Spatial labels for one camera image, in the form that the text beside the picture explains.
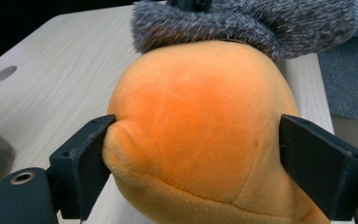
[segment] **round hole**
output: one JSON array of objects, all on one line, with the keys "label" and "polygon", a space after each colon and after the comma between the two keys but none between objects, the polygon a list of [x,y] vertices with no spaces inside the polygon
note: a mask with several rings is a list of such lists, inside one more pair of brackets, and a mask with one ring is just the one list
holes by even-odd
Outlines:
[{"label": "round hole", "polygon": [[0,81],[6,79],[7,77],[10,77],[13,75],[14,72],[16,72],[17,66],[9,66],[3,70],[0,71]]},{"label": "round hole", "polygon": [[353,152],[351,152],[351,151],[347,151],[347,153],[348,153],[348,155],[349,155],[350,157],[355,158],[355,159],[358,159],[358,154],[353,153]]},{"label": "round hole", "polygon": [[34,178],[34,172],[25,172],[11,178],[10,183],[12,185],[21,185]]}]

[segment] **black plastic bracket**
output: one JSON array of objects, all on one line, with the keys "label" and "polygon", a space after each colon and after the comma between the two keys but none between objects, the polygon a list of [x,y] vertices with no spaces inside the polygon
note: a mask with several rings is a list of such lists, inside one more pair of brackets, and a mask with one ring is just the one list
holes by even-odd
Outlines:
[{"label": "black plastic bracket", "polygon": [[280,148],[284,169],[324,214],[331,220],[351,220],[358,207],[358,149],[288,115],[281,118]]},{"label": "black plastic bracket", "polygon": [[62,181],[63,218],[86,220],[110,171],[103,163],[102,148],[114,115],[88,122],[50,156],[52,177]]}]

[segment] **gray fuzzy fabric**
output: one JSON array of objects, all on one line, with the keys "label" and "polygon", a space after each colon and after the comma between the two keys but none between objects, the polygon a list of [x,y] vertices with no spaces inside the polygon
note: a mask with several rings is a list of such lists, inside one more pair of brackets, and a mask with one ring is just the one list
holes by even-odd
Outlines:
[{"label": "gray fuzzy fabric", "polygon": [[358,0],[213,0],[208,13],[185,12],[161,3],[135,3],[135,48],[202,40],[237,40],[273,60],[332,48],[358,27]]}]

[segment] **orange fabric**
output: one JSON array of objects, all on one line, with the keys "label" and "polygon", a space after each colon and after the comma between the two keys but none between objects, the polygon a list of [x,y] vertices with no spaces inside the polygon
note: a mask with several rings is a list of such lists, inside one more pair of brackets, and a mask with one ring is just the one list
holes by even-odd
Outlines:
[{"label": "orange fabric", "polygon": [[328,223],[280,164],[298,115],[275,64],[239,43],[156,49],[112,94],[103,159],[127,200],[161,223]]}]

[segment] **desk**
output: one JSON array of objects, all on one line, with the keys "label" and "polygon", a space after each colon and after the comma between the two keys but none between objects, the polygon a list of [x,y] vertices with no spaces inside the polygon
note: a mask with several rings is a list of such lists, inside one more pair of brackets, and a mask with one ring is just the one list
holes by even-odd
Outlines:
[{"label": "desk", "polygon": [[[16,151],[12,172],[48,168],[54,150],[87,121],[105,115],[119,76],[140,56],[132,47],[131,9],[55,17],[0,57],[0,71],[17,66],[13,75],[0,81],[0,135]],[[279,67],[303,118],[332,132],[317,56]],[[124,200],[110,178],[87,223],[151,222]]]}]

